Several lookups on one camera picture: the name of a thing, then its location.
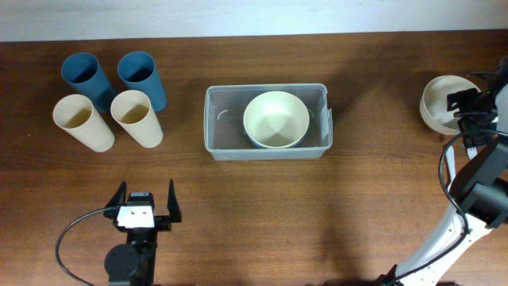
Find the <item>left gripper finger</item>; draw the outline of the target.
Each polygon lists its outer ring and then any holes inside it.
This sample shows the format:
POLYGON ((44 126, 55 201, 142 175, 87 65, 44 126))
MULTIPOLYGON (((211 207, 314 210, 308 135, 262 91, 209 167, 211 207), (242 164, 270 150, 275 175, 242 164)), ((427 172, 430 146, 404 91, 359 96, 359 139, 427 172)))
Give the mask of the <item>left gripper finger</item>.
POLYGON ((125 203, 126 196, 126 182, 123 180, 118 188, 118 190, 114 193, 112 198, 106 204, 106 207, 118 207, 125 203))
POLYGON ((175 194, 174 181, 170 180, 167 196, 167 210, 172 222, 182 221, 182 212, 175 194))

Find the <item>clear plastic container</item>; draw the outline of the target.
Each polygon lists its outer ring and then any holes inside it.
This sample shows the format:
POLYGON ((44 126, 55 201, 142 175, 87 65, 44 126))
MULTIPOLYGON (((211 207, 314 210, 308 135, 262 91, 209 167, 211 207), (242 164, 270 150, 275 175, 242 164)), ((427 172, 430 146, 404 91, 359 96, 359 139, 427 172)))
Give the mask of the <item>clear plastic container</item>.
POLYGON ((292 160, 319 158, 333 145, 333 117, 327 88, 321 83, 279 83, 212 86, 206 90, 204 142, 215 160, 292 160), (295 146, 265 149, 244 130, 243 114, 258 95, 285 91, 305 103, 310 116, 306 136, 295 146))

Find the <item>blue cup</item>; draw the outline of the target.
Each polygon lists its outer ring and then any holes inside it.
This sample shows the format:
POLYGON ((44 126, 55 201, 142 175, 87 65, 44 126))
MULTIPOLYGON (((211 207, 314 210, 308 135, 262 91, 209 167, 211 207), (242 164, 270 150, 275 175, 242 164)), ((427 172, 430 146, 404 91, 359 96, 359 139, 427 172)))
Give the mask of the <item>blue cup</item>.
POLYGON ((98 112, 110 112, 116 92, 93 54, 78 52, 69 56, 62 63, 60 74, 76 91, 88 97, 98 112))
POLYGON ((155 112, 166 107, 166 92, 151 55, 142 51, 126 54, 117 65, 117 73, 128 89, 148 96, 155 112))

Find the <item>white plastic spoon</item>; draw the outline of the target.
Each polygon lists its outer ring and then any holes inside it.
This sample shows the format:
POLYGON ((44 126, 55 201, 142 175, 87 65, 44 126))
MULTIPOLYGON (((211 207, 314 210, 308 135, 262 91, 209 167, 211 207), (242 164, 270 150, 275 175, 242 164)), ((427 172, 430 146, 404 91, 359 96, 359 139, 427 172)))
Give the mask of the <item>white plastic spoon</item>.
POLYGON ((455 151, 452 146, 448 148, 448 150, 445 153, 445 160, 447 164, 448 169, 448 176, 449 176, 449 182, 448 182, 448 190, 450 190, 450 187, 452 186, 452 183, 454 179, 456 178, 456 161, 455 161, 455 151))

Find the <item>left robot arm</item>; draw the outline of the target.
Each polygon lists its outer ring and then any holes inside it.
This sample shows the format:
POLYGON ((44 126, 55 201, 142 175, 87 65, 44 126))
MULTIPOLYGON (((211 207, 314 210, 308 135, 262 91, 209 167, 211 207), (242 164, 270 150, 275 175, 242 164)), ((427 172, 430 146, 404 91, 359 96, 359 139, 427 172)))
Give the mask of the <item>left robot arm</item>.
POLYGON ((154 210, 153 194, 129 194, 125 181, 106 204, 104 216, 113 221, 117 230, 126 234, 126 242, 114 246, 106 255, 104 268, 109 285, 154 284, 158 233, 169 232, 173 223, 182 221, 173 181, 168 187, 168 214, 156 215, 154 210))

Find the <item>left blue cup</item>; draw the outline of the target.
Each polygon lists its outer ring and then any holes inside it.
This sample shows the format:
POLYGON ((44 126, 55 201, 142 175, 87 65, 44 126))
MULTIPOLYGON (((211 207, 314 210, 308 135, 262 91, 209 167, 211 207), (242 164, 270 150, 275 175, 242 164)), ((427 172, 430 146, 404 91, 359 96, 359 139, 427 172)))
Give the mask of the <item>left blue cup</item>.
POLYGON ((116 92, 93 54, 78 52, 69 56, 62 63, 60 74, 76 91, 88 97, 98 112, 110 112, 116 92))

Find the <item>cream bowl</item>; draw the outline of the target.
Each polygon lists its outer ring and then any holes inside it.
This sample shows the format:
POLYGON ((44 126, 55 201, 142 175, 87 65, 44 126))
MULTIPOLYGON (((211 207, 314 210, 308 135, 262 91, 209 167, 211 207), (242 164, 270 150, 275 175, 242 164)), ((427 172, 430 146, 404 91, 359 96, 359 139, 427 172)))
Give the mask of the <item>cream bowl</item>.
POLYGON ((285 91, 269 91, 256 96, 245 108, 243 127, 261 144, 287 145, 306 135, 310 115, 304 102, 285 91))
POLYGON ((457 135, 460 132, 458 119, 447 110, 447 96, 471 88, 479 90, 473 82, 455 75, 432 79, 425 86, 419 105, 424 123, 440 134, 457 135))

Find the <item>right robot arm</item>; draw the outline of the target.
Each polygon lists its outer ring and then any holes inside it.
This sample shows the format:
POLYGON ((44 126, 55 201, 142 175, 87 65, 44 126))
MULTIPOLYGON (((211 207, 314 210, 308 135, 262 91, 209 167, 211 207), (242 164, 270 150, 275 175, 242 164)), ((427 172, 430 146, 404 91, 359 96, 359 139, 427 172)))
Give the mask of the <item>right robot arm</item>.
POLYGON ((424 123, 449 135, 438 178, 450 205, 423 245, 377 285, 437 285, 480 238, 507 222, 507 58, 494 72, 478 72, 482 91, 469 80, 443 75, 431 80, 420 101, 424 123))

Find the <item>blue bowl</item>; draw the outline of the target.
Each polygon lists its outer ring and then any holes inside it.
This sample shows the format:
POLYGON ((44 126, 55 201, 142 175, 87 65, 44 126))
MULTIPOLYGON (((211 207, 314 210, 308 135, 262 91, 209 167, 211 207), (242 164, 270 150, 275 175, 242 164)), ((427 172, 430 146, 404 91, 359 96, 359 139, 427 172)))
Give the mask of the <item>blue bowl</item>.
POLYGON ((258 141, 254 140, 249 135, 247 135, 247 138, 249 139, 250 143, 258 149, 289 149, 289 148, 296 148, 297 146, 299 146, 306 139, 306 135, 303 135, 297 141, 291 142, 290 144, 287 144, 287 145, 281 145, 281 146, 270 146, 270 145, 261 144, 258 141))

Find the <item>right blue cup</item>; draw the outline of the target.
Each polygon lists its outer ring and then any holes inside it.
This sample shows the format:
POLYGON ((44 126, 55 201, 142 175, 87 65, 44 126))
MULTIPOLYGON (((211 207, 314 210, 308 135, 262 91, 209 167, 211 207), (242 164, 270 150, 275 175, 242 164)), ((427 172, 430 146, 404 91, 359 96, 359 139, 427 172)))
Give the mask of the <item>right blue cup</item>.
POLYGON ((142 51, 126 54, 117 65, 117 73, 128 89, 148 96, 155 112, 166 107, 166 92, 151 55, 142 51))

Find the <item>white plastic fork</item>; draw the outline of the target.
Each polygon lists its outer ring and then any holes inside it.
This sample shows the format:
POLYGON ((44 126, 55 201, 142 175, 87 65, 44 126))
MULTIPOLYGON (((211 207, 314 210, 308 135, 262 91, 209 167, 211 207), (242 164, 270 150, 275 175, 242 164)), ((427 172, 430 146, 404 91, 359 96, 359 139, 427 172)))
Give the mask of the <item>white plastic fork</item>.
POLYGON ((467 155, 472 160, 477 155, 477 149, 475 147, 467 148, 467 155))

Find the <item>cream cup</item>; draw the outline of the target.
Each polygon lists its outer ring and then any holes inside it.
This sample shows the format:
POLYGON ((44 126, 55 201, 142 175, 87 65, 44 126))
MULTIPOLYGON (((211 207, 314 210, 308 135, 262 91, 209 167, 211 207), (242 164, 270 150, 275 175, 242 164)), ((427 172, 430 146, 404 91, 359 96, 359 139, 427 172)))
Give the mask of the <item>cream cup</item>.
POLYGON ((164 133, 148 96, 136 90, 123 91, 111 103, 113 119, 142 147, 159 145, 164 133))
POLYGON ((62 98, 53 109, 52 119, 62 130, 96 153, 103 153, 114 144, 114 134, 92 101, 84 95, 62 98))

